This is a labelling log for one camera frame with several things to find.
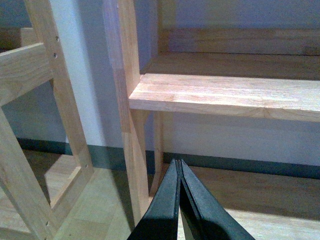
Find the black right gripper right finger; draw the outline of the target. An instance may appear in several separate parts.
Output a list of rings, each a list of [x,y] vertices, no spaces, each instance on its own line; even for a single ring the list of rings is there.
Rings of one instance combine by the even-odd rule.
[[[191,223],[191,232],[199,240],[253,240],[248,233],[218,202],[208,188],[181,160],[182,185],[187,198],[181,210]]]

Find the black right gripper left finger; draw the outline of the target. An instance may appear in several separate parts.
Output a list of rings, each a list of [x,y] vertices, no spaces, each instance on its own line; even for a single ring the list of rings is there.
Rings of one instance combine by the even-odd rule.
[[[181,174],[173,159],[146,213],[129,240],[175,240],[178,236]]]

